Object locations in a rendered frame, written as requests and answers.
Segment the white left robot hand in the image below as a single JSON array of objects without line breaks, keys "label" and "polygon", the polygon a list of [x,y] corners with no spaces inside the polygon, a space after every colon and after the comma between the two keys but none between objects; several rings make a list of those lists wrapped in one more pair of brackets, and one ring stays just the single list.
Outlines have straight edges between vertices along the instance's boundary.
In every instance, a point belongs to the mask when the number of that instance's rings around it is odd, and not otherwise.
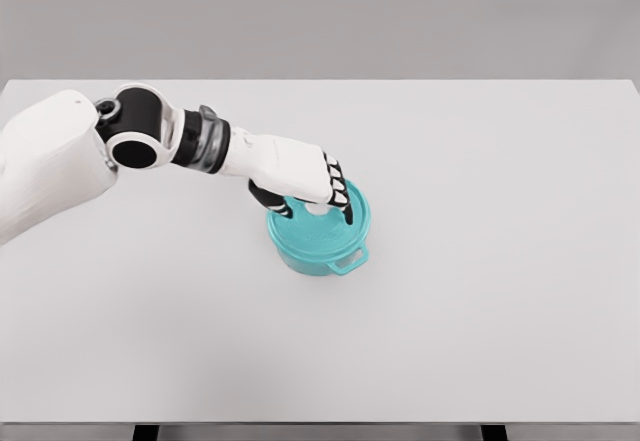
[{"label": "white left robot hand", "polygon": [[244,139],[250,161],[249,190],[268,210],[291,219],[288,197],[340,210],[348,225],[353,208],[340,163],[321,147],[273,135]]}]

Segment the teal pot lid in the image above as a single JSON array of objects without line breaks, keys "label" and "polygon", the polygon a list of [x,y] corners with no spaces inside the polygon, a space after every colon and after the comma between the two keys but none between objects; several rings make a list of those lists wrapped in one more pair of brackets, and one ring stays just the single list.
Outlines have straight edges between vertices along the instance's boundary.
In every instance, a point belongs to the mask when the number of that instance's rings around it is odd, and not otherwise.
[{"label": "teal pot lid", "polygon": [[285,198],[293,212],[291,218],[267,212],[267,232],[282,254],[305,263],[337,262],[365,244],[371,225],[369,204],[351,180],[345,184],[353,212],[351,224],[335,207],[316,215],[303,201],[291,197]]}]

